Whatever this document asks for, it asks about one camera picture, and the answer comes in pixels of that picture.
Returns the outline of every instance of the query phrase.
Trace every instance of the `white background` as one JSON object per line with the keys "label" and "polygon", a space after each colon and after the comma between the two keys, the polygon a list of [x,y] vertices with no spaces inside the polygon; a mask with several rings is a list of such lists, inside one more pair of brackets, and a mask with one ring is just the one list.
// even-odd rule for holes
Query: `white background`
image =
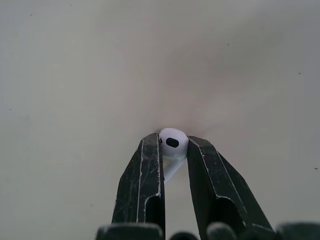
{"label": "white background", "polygon": [[[272,226],[319,221],[319,44],[319,0],[1,0],[0,239],[93,239],[165,127],[210,140]],[[198,232],[187,172],[168,237]]]}

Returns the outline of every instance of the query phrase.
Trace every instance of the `white earbud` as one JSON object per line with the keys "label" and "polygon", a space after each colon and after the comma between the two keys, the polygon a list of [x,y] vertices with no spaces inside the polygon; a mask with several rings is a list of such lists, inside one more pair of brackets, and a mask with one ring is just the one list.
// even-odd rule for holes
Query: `white earbud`
{"label": "white earbud", "polygon": [[187,159],[189,139],[187,135],[175,128],[164,128],[159,133],[162,155],[168,159],[163,165],[164,183],[166,183]]}

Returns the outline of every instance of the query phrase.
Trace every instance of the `gray surface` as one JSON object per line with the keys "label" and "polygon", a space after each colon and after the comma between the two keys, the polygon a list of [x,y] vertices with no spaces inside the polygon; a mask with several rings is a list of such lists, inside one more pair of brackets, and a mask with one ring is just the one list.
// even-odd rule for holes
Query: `gray surface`
{"label": "gray surface", "polygon": [[[319,11],[0,1],[0,239],[92,239],[140,139],[165,127],[210,140],[273,226],[319,220]],[[166,185],[168,236],[197,232],[187,172]]]}

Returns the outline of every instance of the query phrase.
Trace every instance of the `white wall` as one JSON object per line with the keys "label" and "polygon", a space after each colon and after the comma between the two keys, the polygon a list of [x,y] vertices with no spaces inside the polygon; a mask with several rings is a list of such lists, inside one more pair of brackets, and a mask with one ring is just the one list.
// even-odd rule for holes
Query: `white wall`
{"label": "white wall", "polygon": [[[319,0],[0,1],[0,239],[93,239],[164,127],[210,140],[273,226],[319,221],[319,25]],[[188,181],[168,236],[198,232]]]}

